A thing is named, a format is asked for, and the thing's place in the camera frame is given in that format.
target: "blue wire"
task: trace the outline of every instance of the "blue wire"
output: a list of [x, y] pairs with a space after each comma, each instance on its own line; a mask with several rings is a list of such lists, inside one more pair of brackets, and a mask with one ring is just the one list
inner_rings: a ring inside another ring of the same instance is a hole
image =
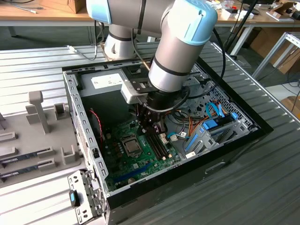
[[223, 113], [223, 111], [222, 111], [222, 106], [221, 106], [221, 104], [219, 104], [219, 113], [220, 113], [220, 116], [225, 117], [225, 115], [224, 115], [224, 113]]
[[169, 134], [167, 135], [167, 138], [170, 138], [172, 135], [176, 135], [176, 132], [169, 133]]
[[208, 115], [209, 118], [211, 118], [211, 114], [210, 114], [210, 110], [209, 110], [209, 106], [211, 105], [211, 107], [213, 107], [213, 109], [216, 111], [217, 115], [220, 116], [220, 112], [218, 110], [218, 107], [212, 103], [212, 102], [209, 102], [207, 105], [206, 105], [206, 113]]

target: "cardboard box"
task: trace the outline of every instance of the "cardboard box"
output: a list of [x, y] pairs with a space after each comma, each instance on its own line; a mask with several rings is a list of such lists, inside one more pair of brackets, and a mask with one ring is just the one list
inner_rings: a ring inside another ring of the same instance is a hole
[[85, 0], [40, 0], [41, 6], [58, 9], [69, 13], [78, 13], [86, 6]]
[[[300, 28], [264, 27], [259, 32], [257, 37], [253, 40], [250, 47], [258, 54], [260, 54], [263, 58], [265, 58], [284, 32], [300, 32]], [[290, 42], [286, 41], [279, 48], [279, 50], [271, 58], [271, 64], [274, 64], [277, 61], [277, 59], [282, 55], [282, 53], [289, 46], [289, 44]], [[289, 56], [285, 60], [285, 63], [283, 63], [283, 65], [278, 68], [283, 74], [286, 74], [291, 68], [292, 71], [300, 70], [300, 59], [298, 59], [297, 56], [294, 57], [296, 54], [299, 54], [298, 56], [300, 56], [299, 52], [300, 49], [295, 51], [291, 56]]]
[[280, 5], [271, 9], [270, 14], [277, 19], [290, 18], [290, 14], [285, 11], [294, 6], [293, 2], [290, 1], [280, 1]]
[[[294, 105], [294, 101], [295, 101], [296, 96], [290, 96], [287, 97], [283, 100], [281, 100], [281, 103], [289, 110], [291, 111]], [[296, 105], [294, 107], [294, 110], [292, 111], [292, 113], [298, 118], [300, 119], [300, 96], [297, 98], [296, 101]]]

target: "light blue joint cap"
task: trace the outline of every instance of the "light blue joint cap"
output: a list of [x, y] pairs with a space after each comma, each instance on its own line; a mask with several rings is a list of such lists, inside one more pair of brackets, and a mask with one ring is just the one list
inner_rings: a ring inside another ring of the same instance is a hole
[[90, 18], [103, 23], [112, 23], [108, 0], [87, 0], [86, 8]]
[[217, 20], [217, 12], [201, 0], [175, 0], [168, 15], [171, 32], [189, 45], [205, 44]]

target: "floor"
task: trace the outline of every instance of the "floor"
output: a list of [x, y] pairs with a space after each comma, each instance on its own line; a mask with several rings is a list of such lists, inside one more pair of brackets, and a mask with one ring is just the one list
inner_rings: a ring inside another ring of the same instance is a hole
[[[17, 37], [11, 37], [7, 27], [0, 27], [0, 50], [12, 49], [30, 49], [30, 48], [49, 48], [61, 47], [64, 45], [90, 45], [92, 35], [87, 27], [15, 27]], [[218, 27], [218, 33], [223, 42], [230, 34], [229, 28]], [[138, 37], [139, 41], [146, 41], [147, 37]], [[217, 42], [214, 35], [211, 37], [212, 42]], [[245, 68], [249, 73], [253, 73], [263, 58], [252, 49], [242, 48], [239, 55], [243, 56], [251, 65], [251, 68]], [[269, 74], [273, 66], [268, 64], [261, 76]], [[300, 79], [300, 71], [289, 74], [289, 80]], [[275, 70], [271, 75], [261, 80], [265, 87], [286, 83], [287, 75]]]

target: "label sticker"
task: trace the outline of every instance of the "label sticker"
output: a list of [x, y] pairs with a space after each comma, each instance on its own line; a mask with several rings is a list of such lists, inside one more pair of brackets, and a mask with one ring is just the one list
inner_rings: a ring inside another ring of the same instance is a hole
[[195, 156], [195, 155], [196, 155], [195, 152], [192, 151], [191, 153], [186, 154], [186, 157], [191, 158], [192, 156]]
[[15, 175], [18, 175], [18, 174], [19, 174], [19, 172], [12, 172], [10, 174], [2, 175], [1, 178], [11, 177], [11, 176], [15, 176]]
[[96, 76], [91, 79], [94, 88], [105, 88], [105, 87], [111, 87], [118, 84], [122, 84], [123, 80], [120, 76], [120, 74], [109, 74], [104, 76]]
[[13, 159], [10, 159], [10, 160], [6, 160], [6, 161], [3, 161], [1, 163], [10, 163], [10, 162], [14, 162], [14, 161], [17, 161], [18, 158], [13, 158]]

